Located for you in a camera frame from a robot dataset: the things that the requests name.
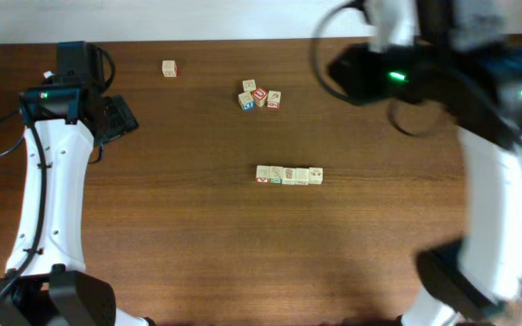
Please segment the wooden block green side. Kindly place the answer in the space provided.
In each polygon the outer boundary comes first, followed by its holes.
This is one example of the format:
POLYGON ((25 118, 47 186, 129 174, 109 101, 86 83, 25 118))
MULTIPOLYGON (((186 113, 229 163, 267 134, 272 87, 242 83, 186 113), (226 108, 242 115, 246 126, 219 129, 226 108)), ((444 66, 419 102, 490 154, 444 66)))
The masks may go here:
POLYGON ((279 166, 270 166, 269 167, 269 176, 270 176, 270 182, 281 184, 283 182, 283 167, 279 166))

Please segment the plain wooden picture block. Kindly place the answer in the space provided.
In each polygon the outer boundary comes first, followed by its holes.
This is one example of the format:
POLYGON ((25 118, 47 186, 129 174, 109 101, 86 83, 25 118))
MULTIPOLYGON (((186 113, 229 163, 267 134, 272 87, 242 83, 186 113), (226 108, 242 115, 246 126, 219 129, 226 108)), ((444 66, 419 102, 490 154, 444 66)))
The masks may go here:
POLYGON ((294 185, 296 182, 296 168, 283 168, 282 183, 294 185))

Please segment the wooden block blue corner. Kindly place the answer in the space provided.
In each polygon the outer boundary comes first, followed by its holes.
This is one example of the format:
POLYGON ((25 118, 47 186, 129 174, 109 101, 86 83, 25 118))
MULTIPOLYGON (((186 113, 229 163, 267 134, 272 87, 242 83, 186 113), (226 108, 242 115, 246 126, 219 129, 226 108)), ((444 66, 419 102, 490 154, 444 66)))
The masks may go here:
POLYGON ((295 183, 297 185, 309 184, 310 171, 308 168, 297 168, 295 170, 295 183))

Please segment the wooden block red side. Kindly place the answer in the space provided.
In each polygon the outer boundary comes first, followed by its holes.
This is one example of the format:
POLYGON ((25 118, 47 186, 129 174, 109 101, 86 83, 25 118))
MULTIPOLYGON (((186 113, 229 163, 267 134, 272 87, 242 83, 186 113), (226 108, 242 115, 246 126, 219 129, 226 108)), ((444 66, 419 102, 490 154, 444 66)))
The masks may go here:
POLYGON ((269 183, 270 182, 270 167, 257 165, 256 166, 256 182, 269 183))

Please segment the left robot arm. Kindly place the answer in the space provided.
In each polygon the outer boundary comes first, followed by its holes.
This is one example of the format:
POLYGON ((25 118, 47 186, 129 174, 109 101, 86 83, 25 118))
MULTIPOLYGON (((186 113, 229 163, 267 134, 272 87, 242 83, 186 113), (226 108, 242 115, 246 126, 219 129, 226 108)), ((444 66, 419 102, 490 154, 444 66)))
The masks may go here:
POLYGON ((27 165, 22 214, 5 276, 1 325, 151 325, 118 308, 112 287, 85 272, 82 201, 94 137, 83 109, 100 96, 42 86, 20 96, 27 165))

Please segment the wooden block red corner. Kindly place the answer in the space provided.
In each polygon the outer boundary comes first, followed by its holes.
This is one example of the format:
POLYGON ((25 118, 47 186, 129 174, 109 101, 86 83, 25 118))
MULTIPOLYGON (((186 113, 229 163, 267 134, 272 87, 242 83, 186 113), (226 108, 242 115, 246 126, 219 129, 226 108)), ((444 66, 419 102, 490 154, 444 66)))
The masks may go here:
POLYGON ((324 179, 324 170, 322 168, 309 168, 309 183, 313 185, 321 185, 324 179))

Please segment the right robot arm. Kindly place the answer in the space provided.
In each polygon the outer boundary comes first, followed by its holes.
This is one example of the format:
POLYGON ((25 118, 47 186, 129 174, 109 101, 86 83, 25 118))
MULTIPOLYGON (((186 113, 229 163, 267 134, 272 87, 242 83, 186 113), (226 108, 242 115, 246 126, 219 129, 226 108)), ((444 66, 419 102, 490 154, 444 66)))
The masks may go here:
POLYGON ((441 105, 459 129, 469 230, 421 251, 400 325, 491 325, 522 303, 522 46, 493 1, 352 1, 374 27, 330 64, 330 93, 441 105))

